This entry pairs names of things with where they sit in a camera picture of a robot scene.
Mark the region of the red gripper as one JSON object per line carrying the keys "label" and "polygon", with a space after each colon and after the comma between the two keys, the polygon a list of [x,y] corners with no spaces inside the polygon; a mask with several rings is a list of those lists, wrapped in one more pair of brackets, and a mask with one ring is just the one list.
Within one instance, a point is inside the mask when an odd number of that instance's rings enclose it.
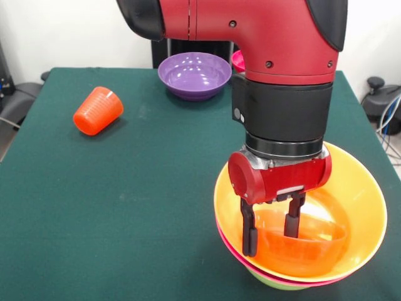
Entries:
{"label": "red gripper", "polygon": [[284,221],[284,235],[297,238],[301,207],[306,193],[323,186],[332,170],[331,155],[296,164],[261,169],[253,167],[251,160],[242,152],[233,153],[228,160],[229,179],[234,192],[241,197],[242,253],[254,257],[258,248],[258,230],[250,204],[270,203],[277,196],[289,194],[288,213]]}

